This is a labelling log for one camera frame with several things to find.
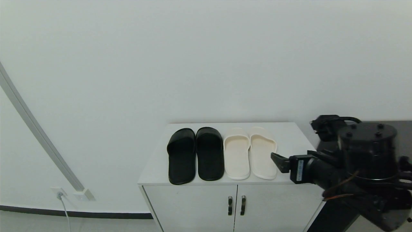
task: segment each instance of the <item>cabinet handle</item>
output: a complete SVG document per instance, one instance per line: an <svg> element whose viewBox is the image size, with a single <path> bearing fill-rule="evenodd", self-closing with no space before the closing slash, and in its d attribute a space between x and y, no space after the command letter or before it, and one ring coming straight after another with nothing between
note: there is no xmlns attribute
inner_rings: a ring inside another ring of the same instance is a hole
<svg viewBox="0 0 412 232"><path fill-rule="evenodd" d="M229 208L227 210L227 214L230 216L232 215L232 204L233 204L233 198L231 196L229 196L228 198L228 204L229 204Z"/></svg>
<svg viewBox="0 0 412 232"><path fill-rule="evenodd" d="M242 207L240 208L240 216L245 215L245 208L246 208L246 196L242 196Z"/></svg>

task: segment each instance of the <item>floor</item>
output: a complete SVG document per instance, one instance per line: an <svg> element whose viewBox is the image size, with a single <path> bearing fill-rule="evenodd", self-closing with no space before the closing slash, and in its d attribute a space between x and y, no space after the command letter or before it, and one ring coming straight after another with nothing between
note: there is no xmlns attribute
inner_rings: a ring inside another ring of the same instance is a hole
<svg viewBox="0 0 412 232"><path fill-rule="evenodd" d="M159 232L154 220L70 218L72 232ZM1 232L68 232L66 217L0 211Z"/></svg>

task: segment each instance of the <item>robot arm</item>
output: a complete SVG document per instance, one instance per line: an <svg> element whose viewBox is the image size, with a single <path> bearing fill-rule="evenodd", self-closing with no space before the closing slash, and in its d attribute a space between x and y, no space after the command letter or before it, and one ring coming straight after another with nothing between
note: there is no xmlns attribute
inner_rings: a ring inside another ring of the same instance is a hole
<svg viewBox="0 0 412 232"><path fill-rule="evenodd" d="M383 231L412 221L412 183L404 182L412 180L412 165L406 156L396 160L394 127L337 115L321 115L311 125L322 141L337 141L338 149L289 158L272 153L282 173L290 172L295 184L318 185L325 201L343 201Z"/></svg>

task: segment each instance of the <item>cabinet door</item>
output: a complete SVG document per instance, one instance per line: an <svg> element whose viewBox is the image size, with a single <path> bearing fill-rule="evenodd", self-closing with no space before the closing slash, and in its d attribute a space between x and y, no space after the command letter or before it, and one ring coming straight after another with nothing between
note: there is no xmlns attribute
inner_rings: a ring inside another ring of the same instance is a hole
<svg viewBox="0 0 412 232"><path fill-rule="evenodd" d="M164 232L233 232L236 185L144 186ZM228 197L233 198L228 215Z"/></svg>
<svg viewBox="0 0 412 232"><path fill-rule="evenodd" d="M321 195L316 185L239 185L234 232L302 232L323 205Z"/></svg>

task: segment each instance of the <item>white slipper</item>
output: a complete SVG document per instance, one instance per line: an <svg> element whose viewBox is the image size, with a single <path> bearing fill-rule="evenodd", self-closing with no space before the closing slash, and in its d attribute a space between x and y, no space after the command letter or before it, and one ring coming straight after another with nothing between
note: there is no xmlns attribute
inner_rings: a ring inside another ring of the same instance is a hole
<svg viewBox="0 0 412 232"><path fill-rule="evenodd" d="M269 131L257 126L251 128L250 166L257 177L265 180L276 178L277 167L270 158L270 153L276 149L277 144Z"/></svg>
<svg viewBox="0 0 412 232"><path fill-rule="evenodd" d="M226 132L223 141L225 170L233 180L244 180L250 175L249 136L242 128L232 128Z"/></svg>

